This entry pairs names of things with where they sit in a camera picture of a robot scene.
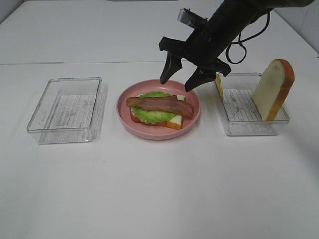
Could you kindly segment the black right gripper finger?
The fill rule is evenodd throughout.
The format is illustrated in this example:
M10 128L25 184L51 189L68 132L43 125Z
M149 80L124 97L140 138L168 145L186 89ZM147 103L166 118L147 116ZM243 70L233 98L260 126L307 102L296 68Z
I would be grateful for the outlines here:
M182 69L181 57L167 53L164 69L160 76L160 83L165 84L173 74Z
M199 67L196 68L195 72L184 84L185 91L189 92L196 87L213 82L216 79L216 72L213 70L204 70Z

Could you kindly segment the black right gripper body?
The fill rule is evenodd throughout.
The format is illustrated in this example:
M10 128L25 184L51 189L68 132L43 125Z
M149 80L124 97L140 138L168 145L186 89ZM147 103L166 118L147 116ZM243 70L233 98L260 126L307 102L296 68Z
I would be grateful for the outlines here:
M201 25L194 29L186 41L163 37L159 49L184 58L201 69L213 70L226 76L231 71L230 66L218 59L220 52L213 49L213 41L207 34L204 25Z

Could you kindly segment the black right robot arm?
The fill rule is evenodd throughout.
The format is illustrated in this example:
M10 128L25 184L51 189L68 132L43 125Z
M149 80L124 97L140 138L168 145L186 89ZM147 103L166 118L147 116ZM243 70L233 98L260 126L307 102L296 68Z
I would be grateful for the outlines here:
M203 18L191 10L179 11L178 21L193 28L186 41L163 37L159 43L160 51L166 51L167 57L160 82L165 84L170 77L182 68L184 58L197 66L187 80L185 90L213 82L216 74L227 76L231 68L218 56L236 44L242 30L263 15L270 15L275 8L305 7L310 0L225 0L210 19Z

